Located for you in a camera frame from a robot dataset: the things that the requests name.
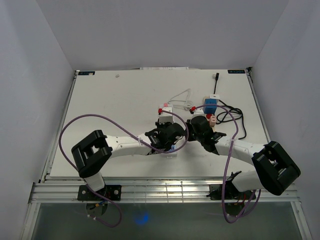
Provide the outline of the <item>beige red power strip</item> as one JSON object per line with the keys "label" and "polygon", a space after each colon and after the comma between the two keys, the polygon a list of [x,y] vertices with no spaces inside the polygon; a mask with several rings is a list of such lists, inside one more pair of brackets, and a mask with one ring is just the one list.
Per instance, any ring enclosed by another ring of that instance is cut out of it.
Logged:
{"label": "beige red power strip", "polygon": [[[204,100],[205,99],[209,99],[210,97],[209,96],[205,96],[204,98],[203,98],[203,104],[204,104]],[[205,114],[205,117],[207,118],[207,120],[208,120],[208,123],[209,123],[209,118],[212,116],[212,115],[214,115],[215,116],[215,114]]]}

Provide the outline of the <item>blue cube socket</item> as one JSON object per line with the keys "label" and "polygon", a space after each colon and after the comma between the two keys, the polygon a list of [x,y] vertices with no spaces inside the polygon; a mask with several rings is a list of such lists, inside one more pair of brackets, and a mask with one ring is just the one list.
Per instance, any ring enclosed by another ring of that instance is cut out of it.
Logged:
{"label": "blue cube socket", "polygon": [[218,103],[218,100],[217,99],[214,99],[214,98],[206,98],[204,100],[204,107],[203,107],[203,112],[205,114],[212,114],[214,115],[216,110],[217,110],[217,103]]}

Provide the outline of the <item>white usb charger plug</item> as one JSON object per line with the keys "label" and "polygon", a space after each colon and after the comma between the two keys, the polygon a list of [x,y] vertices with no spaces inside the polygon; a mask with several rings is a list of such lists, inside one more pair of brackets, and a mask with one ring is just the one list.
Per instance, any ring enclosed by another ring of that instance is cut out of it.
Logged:
{"label": "white usb charger plug", "polygon": [[210,94],[209,97],[211,99],[216,99],[216,100],[219,100],[220,99],[220,96],[218,94]]}

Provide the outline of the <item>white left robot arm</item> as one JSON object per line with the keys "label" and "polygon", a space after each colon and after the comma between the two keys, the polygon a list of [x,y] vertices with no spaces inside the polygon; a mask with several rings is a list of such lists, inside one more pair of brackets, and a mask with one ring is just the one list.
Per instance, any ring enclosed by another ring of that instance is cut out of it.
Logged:
{"label": "white left robot arm", "polygon": [[185,136],[186,130],[178,123],[168,123],[134,138],[105,135],[95,130],[77,143],[71,153],[79,176],[88,184],[88,193],[100,200],[106,195],[101,169],[112,158],[150,156],[168,152]]}

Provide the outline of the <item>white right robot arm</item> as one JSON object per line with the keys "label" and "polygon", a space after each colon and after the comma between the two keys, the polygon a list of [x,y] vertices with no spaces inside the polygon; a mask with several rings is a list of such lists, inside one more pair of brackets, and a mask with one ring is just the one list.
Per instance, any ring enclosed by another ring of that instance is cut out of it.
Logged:
{"label": "white right robot arm", "polygon": [[251,190],[280,196],[301,175],[299,167],[276,141],[256,144],[232,140],[225,133],[213,131],[201,115],[188,120],[187,126],[190,139],[198,141],[207,152],[254,166],[253,171],[237,171],[226,179],[225,193],[232,199]]}

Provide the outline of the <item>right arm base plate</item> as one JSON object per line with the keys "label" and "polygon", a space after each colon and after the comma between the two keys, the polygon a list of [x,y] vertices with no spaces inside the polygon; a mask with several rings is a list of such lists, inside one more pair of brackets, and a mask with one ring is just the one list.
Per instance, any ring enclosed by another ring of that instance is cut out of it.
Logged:
{"label": "right arm base plate", "polygon": [[[209,193],[206,195],[206,197],[210,198],[211,200],[222,200],[222,187],[222,184],[209,185]],[[251,190],[240,192],[235,187],[229,187],[228,185],[226,185],[224,191],[224,199],[237,201],[248,200],[251,197],[252,193],[253,192]]]}

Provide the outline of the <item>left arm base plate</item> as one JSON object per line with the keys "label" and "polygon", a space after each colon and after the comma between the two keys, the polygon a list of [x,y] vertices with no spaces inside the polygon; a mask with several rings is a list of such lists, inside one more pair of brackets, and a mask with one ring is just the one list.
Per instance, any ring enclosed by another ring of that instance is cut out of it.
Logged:
{"label": "left arm base plate", "polygon": [[[97,194],[112,201],[120,201],[122,194],[121,185],[105,185],[104,188],[97,190]],[[104,199],[93,193],[86,185],[81,185],[77,194],[78,201],[103,201]]]}

